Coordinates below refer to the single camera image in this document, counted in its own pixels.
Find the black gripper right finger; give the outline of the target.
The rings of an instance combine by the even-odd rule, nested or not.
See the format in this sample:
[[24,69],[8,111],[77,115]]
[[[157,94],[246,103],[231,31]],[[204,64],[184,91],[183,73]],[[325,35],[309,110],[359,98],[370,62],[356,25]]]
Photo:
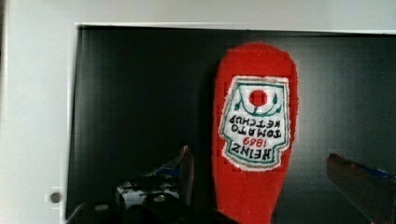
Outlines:
[[395,224],[395,175],[331,153],[327,177],[372,224]]

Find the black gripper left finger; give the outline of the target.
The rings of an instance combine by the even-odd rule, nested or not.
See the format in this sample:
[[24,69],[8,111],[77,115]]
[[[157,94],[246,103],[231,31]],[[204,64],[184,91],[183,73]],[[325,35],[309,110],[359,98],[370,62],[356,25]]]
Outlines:
[[166,195],[183,203],[191,203],[194,179],[194,158],[188,146],[179,155],[153,171],[135,175],[116,187],[116,203],[119,207],[142,205],[149,198]]

